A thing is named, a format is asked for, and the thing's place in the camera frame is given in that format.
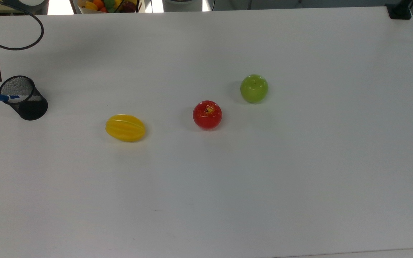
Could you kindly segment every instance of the gray floor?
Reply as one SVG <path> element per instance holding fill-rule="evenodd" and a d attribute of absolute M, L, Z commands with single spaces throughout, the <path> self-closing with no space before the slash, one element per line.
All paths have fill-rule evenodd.
<path fill-rule="evenodd" d="M 251 9 L 288 9 L 288 8 L 323 8 L 383 6 L 385 3 L 398 3 L 399 0 L 252 0 Z M 250 0 L 216 0 L 214 10 L 246 10 Z"/>

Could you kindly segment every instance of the marker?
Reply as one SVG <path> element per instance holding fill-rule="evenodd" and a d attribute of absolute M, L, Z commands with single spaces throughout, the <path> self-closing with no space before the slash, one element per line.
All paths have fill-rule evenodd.
<path fill-rule="evenodd" d="M 0 101 L 6 101 L 8 103 L 18 103 L 26 100 L 28 96 L 26 95 L 2 95 L 0 94 Z M 28 101 L 41 101 L 40 96 L 31 96 Z"/>

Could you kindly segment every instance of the black mesh pen holder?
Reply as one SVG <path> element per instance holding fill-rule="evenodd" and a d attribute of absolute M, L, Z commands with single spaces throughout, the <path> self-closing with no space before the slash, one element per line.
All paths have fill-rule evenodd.
<path fill-rule="evenodd" d="M 18 75 L 7 79 L 0 88 L 0 94 L 16 96 L 17 98 L 4 101 L 25 120 L 36 120 L 43 116 L 48 108 L 46 99 L 34 86 L 33 80 Z"/>

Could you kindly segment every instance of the fruit basket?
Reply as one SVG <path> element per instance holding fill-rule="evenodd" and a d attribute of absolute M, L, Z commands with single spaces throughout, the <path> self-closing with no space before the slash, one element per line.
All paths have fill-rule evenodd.
<path fill-rule="evenodd" d="M 81 13 L 144 13 L 144 0 L 77 0 Z"/>

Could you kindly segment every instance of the white table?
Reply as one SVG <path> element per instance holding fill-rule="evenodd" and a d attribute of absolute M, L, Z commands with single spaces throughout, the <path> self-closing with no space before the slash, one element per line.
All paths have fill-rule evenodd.
<path fill-rule="evenodd" d="M 0 49 L 0 258 L 263 258 L 413 248 L 413 20 L 385 7 L 41 16 Z M 36 39 L 1 17 L 0 43 Z M 263 103 L 240 96 L 251 73 Z M 212 132 L 200 101 L 223 109 Z M 127 113 L 140 142 L 105 132 Z"/>

